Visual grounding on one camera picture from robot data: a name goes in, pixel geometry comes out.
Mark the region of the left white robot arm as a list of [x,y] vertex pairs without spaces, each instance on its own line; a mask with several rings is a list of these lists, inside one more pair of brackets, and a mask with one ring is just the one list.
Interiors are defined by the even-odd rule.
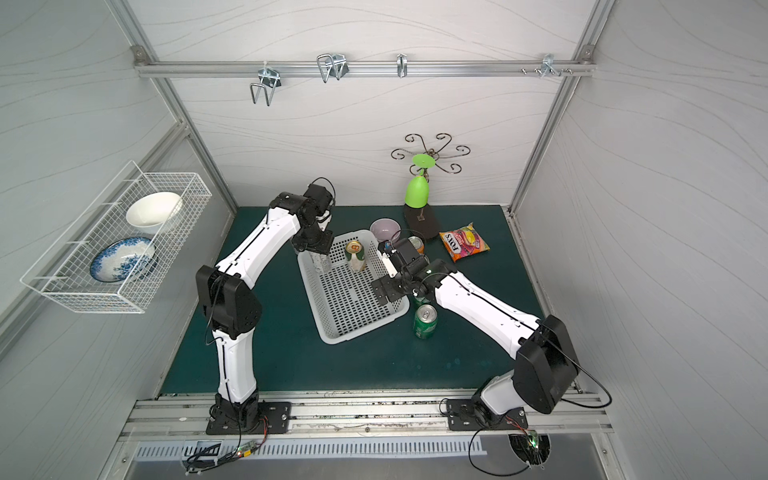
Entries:
[[252,337],[262,306],[252,290],[287,242],[298,252],[326,255],[335,195],[310,185],[301,194],[280,193],[246,239],[215,266],[196,272],[199,304],[212,332],[219,366],[216,407],[235,418],[258,407]]

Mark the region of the orange Fanta can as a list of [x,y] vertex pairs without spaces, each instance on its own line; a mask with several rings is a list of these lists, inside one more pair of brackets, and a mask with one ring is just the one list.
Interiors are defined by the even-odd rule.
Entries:
[[419,254],[423,254],[425,252],[425,245],[423,240],[420,237],[410,236],[408,240]]

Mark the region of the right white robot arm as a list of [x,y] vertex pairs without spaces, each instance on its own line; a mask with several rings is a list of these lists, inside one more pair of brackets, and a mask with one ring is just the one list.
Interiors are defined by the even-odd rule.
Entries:
[[513,359],[512,370],[492,378],[479,391],[479,402],[493,415],[524,406],[550,414],[581,371],[570,333],[560,318],[541,319],[518,310],[443,261],[413,275],[384,275],[371,283],[371,289],[381,304],[406,296],[425,297],[502,347]]

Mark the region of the green gold beer can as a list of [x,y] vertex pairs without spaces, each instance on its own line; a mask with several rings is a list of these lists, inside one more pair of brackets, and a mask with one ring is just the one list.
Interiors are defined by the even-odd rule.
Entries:
[[351,271],[361,272],[366,268],[365,249],[359,240],[350,240],[344,249],[347,266]]

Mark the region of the white Monster energy can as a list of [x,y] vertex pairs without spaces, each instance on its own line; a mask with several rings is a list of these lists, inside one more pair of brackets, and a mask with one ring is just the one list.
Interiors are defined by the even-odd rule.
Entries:
[[325,275],[331,271],[332,263],[328,255],[311,252],[310,258],[312,260],[312,263],[316,272],[319,275]]

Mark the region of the green soda can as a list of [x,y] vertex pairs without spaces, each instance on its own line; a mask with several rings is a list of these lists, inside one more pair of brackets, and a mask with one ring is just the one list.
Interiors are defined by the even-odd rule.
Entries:
[[437,310],[431,304],[420,305],[414,314],[414,333],[419,339],[430,338],[437,327]]
[[419,308],[422,305],[430,304],[430,300],[427,297],[419,297],[419,296],[413,296],[411,298],[413,305],[416,308]]

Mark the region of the white perforated plastic basket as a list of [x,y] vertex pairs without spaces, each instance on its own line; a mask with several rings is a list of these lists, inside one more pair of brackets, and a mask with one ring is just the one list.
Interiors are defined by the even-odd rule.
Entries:
[[[364,248],[366,267],[362,271],[351,270],[345,257],[345,247],[353,240]],[[333,345],[352,340],[408,313],[405,298],[381,305],[374,294],[372,283],[387,275],[377,256],[377,246],[369,230],[339,235],[328,255],[330,269],[323,273],[316,268],[310,252],[298,254],[302,280],[323,342]]]

